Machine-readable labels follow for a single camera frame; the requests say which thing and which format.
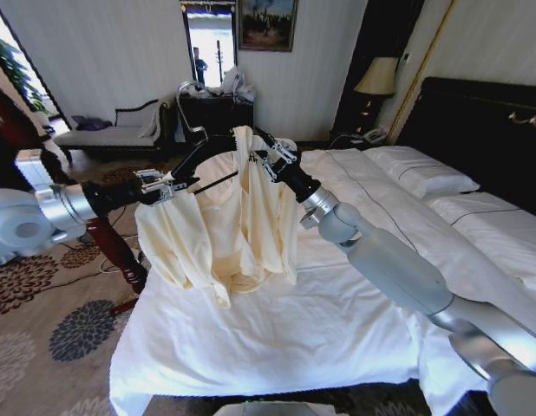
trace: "picture frame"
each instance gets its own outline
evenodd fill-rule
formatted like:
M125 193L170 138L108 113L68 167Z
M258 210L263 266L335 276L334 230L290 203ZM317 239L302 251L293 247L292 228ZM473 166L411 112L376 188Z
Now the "picture frame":
M298 0L239 0L239 49L291 52Z

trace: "black headboard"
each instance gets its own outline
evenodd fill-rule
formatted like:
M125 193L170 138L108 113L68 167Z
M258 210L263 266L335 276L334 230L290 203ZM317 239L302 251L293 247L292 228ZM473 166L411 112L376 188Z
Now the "black headboard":
M396 144L536 215L536 87L427 78Z

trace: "floor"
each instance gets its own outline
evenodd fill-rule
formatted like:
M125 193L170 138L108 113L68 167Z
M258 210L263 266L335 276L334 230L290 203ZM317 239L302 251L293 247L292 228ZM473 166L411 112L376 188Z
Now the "floor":
M52 140L45 146L80 181L111 182L134 169L166 167L146 159L93 159L81 151L73 152L70 167ZM115 211L110 218L138 252L134 208ZM0 267L0 416L113 414L108 368L129 313L114 319L109 310L133 294L92 241L83 242L58 245ZM146 415L209 416L224 404L251 399L156 397ZM332 404L350 415L429 414L416 380L255 399ZM452 414L492 413L482 396L467 395Z

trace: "lampshade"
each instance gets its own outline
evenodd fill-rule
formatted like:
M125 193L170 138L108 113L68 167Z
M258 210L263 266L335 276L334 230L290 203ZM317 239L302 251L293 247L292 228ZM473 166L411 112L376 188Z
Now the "lampshade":
M392 95L395 92L395 67L398 58L378 56L354 88L358 93Z

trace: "dark wooden cabinet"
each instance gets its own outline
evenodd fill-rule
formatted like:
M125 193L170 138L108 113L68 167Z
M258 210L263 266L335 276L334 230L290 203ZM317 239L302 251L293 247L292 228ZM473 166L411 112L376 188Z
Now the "dark wooden cabinet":
M253 126L253 105L235 102L232 96L194 98L182 95L180 103L189 125L204 126L209 135L227 135L233 127ZM181 124L187 142L204 139L202 133L191 133L185 123Z

